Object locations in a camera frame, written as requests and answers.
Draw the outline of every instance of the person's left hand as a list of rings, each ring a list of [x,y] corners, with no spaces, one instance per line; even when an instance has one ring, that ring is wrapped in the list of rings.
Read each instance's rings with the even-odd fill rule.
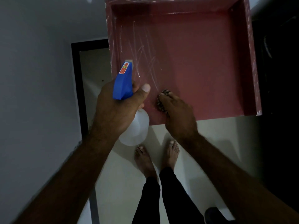
[[[114,80],[103,86],[98,98],[97,107],[90,133],[97,139],[117,140],[129,127],[138,109],[144,107],[143,101],[150,92],[150,85],[139,88],[134,81],[133,96],[125,100],[114,100]]]

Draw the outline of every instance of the white plastic bottle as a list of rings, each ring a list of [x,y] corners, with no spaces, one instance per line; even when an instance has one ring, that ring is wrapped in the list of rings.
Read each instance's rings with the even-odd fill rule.
[[[146,111],[139,109],[133,122],[129,125],[127,130],[120,135],[119,140],[127,146],[135,146],[142,142],[147,137],[147,131],[150,124],[150,118]]]

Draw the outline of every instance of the red surface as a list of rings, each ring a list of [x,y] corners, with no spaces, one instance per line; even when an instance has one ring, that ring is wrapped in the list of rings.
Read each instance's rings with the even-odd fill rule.
[[[164,89],[191,104],[196,120],[257,114],[253,41],[244,2],[236,1],[107,1],[112,76],[133,60],[133,79],[151,85],[150,125],[165,123],[156,106]]]

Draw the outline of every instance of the fingernail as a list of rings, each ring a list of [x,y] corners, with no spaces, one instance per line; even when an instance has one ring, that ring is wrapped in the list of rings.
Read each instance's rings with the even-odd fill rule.
[[[150,91],[150,85],[146,83],[141,87],[141,89],[147,93]]]

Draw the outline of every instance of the person's left arm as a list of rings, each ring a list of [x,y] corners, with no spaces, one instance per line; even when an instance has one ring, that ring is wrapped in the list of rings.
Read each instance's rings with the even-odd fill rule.
[[[113,86],[102,88],[89,134],[14,223],[77,223],[112,147],[150,91],[133,84],[134,95],[118,101]]]

